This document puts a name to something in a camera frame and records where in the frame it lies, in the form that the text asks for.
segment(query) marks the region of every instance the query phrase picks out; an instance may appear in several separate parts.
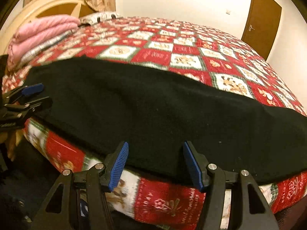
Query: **wall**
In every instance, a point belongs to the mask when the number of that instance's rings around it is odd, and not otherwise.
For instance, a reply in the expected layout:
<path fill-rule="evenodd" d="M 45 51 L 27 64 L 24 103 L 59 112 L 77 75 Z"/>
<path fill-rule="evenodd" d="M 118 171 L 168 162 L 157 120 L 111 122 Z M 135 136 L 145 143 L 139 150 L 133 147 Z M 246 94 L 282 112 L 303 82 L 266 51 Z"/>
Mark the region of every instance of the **wall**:
<path fill-rule="evenodd" d="M 291 0 L 275 0 L 281 20 L 267 62 L 307 107 L 307 24 Z M 251 0 L 116 0 L 123 16 L 171 18 L 207 25 L 242 37 Z"/>
<path fill-rule="evenodd" d="M 21 12 L 22 8 L 23 8 L 23 0 L 19 0 L 18 3 L 16 4 L 16 6 L 11 11 L 11 13 L 9 14 L 9 16 L 7 17 L 5 23 L 3 24 L 3 26 L 0 30 L 0 34 L 2 33 L 2 31 L 5 31 L 7 29 L 7 27 L 13 21 L 15 16 L 17 16 Z"/>

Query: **door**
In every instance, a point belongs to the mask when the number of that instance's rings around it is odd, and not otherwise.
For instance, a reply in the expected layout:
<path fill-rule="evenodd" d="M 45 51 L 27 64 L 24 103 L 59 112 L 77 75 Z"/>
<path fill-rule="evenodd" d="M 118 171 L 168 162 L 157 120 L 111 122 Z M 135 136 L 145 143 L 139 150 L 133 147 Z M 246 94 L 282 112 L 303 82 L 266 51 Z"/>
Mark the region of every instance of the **door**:
<path fill-rule="evenodd" d="M 273 46 L 281 15 L 281 6 L 274 0 L 251 0 L 242 41 L 267 60 Z"/>

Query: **folded pink quilt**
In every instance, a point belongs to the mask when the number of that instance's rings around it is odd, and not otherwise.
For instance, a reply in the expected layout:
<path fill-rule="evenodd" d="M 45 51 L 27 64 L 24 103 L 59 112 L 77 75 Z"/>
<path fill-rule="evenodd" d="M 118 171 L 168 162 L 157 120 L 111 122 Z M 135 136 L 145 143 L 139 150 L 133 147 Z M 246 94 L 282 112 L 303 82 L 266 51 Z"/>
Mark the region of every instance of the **folded pink quilt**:
<path fill-rule="evenodd" d="M 50 27 L 68 22 L 73 22 L 80 25 L 80 20 L 78 18 L 69 15 L 46 16 L 36 19 L 31 23 L 21 26 L 13 35 L 12 42 L 20 43 Z"/>
<path fill-rule="evenodd" d="M 54 27 L 48 28 L 21 43 L 11 42 L 8 47 L 8 60 L 7 67 L 8 70 L 11 71 L 18 64 L 22 56 L 28 52 L 30 49 L 36 47 L 37 45 L 45 42 L 67 30 L 75 29 L 78 27 L 78 24 L 75 22 L 68 22 L 56 25 Z"/>

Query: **bed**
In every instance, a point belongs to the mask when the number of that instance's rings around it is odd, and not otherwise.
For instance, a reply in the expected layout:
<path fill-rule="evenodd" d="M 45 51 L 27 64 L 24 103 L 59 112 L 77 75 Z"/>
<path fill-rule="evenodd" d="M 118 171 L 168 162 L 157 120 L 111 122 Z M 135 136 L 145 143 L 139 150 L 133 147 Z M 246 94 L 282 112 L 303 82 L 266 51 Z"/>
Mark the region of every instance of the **bed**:
<path fill-rule="evenodd" d="M 0 53 L 20 25 L 41 16 L 91 13 L 84 0 L 34 0 L 0 36 Z M 128 17 L 82 26 L 77 32 L 33 58 L 2 81 L 5 93 L 24 83 L 31 67 L 86 55 L 175 72 L 220 90 L 269 106 L 287 107 L 307 116 L 283 80 L 256 51 L 232 35 L 211 27 L 170 19 Z M 94 153 L 60 137 L 39 120 L 27 121 L 24 136 L 60 172 L 88 170 L 100 162 Z M 307 172 L 260 186 L 273 213 L 292 206 L 306 194 Z M 106 195 L 117 211 L 163 228 L 194 229 L 205 196 L 191 187 L 124 170 L 113 193 Z M 227 229 L 231 191 L 225 193 L 221 229 Z"/>

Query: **wooden headboard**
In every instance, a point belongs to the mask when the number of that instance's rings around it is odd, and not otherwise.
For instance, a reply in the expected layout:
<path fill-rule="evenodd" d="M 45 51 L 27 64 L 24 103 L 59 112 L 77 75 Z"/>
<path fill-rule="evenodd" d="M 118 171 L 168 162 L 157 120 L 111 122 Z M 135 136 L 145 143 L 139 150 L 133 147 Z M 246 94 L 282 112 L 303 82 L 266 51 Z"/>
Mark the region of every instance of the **wooden headboard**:
<path fill-rule="evenodd" d="M 0 55 L 7 53 L 7 47 L 17 29 L 30 21 L 51 15 L 68 14 L 82 17 L 95 13 L 84 0 L 33 0 L 17 15 L 10 26 L 0 34 Z"/>

